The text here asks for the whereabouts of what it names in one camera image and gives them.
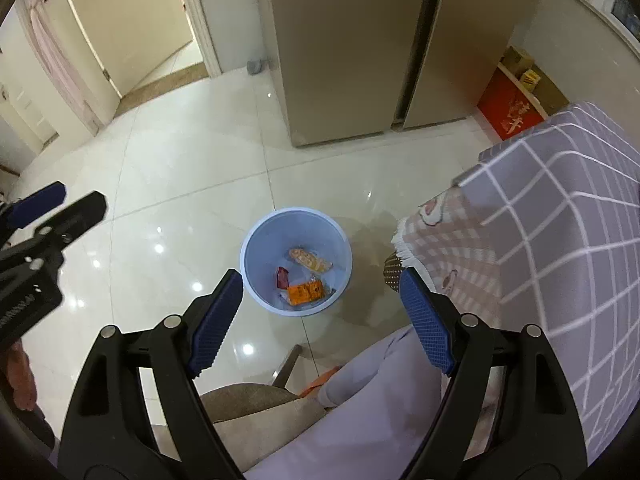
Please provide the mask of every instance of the light pink pants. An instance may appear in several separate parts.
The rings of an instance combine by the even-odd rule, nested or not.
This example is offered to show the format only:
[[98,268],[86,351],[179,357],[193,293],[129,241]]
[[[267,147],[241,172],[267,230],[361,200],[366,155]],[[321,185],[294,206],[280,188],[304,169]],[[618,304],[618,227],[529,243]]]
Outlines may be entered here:
[[440,371],[409,326],[378,341],[325,384],[336,408],[244,476],[248,480],[397,480],[440,405]]

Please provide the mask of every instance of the gray checkered tablecloth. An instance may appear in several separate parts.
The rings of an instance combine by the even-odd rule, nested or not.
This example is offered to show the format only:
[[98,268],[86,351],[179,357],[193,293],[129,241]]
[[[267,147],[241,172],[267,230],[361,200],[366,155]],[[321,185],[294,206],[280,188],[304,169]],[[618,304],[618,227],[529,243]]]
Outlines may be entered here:
[[580,103],[479,160],[458,185],[495,250],[501,325],[545,330],[591,463],[640,397],[640,153]]

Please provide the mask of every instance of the white floor tile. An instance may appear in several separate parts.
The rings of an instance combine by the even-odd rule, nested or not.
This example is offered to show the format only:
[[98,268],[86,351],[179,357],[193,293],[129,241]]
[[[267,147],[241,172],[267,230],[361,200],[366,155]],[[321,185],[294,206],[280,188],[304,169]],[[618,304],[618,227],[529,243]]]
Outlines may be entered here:
[[[181,314],[194,298],[212,291],[228,268],[238,267],[246,232],[272,210],[262,174],[116,219],[111,263],[116,324],[125,332],[144,330]],[[306,345],[302,322],[271,314],[246,294],[214,367],[196,386],[204,393],[236,382],[268,382],[295,344]],[[297,370],[300,389],[314,378],[305,375],[308,371],[315,368]]]
[[246,72],[204,79],[140,108],[116,216],[266,171]]
[[[195,52],[180,55],[188,62]],[[334,306],[303,320],[271,314],[245,294],[214,366],[196,380],[201,393],[268,383],[301,344],[287,385],[299,392],[318,370],[406,325],[398,295],[382,280],[398,219],[448,187],[491,143],[482,121],[471,117],[293,148],[269,73],[251,77],[246,70],[169,92],[76,150],[54,143],[25,170],[12,197],[61,180],[69,201],[97,189],[110,207],[103,224],[65,251],[63,304],[24,337],[38,402],[56,434],[101,327],[146,330],[183,312],[239,267],[246,232],[274,207],[309,206],[336,219],[353,249],[350,286]],[[142,378],[152,421],[162,423],[154,380],[148,371]]]
[[384,261],[394,250],[390,242],[398,220],[462,172],[455,146],[450,136],[410,140],[270,172],[276,208],[319,209],[350,238],[353,273],[347,290],[334,306],[304,318],[322,368],[345,364],[408,324],[398,295],[383,282]]

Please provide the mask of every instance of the pink curtain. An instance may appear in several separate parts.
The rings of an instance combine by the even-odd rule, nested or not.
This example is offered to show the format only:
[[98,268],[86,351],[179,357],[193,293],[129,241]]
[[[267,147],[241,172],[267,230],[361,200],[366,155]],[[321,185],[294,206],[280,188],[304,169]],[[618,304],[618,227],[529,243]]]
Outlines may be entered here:
[[49,20],[42,11],[42,0],[24,0],[31,20],[32,40],[37,56],[60,95],[76,115],[94,133],[102,123],[86,102],[89,89],[78,71],[71,65],[52,32]]

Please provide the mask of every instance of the hand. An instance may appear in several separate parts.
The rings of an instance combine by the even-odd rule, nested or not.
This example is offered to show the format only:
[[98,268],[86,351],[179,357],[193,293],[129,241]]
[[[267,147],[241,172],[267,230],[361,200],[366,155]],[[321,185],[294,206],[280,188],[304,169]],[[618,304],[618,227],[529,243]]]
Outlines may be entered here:
[[29,357],[22,342],[15,342],[7,352],[6,378],[14,389],[14,403],[19,410],[32,412],[38,397]]

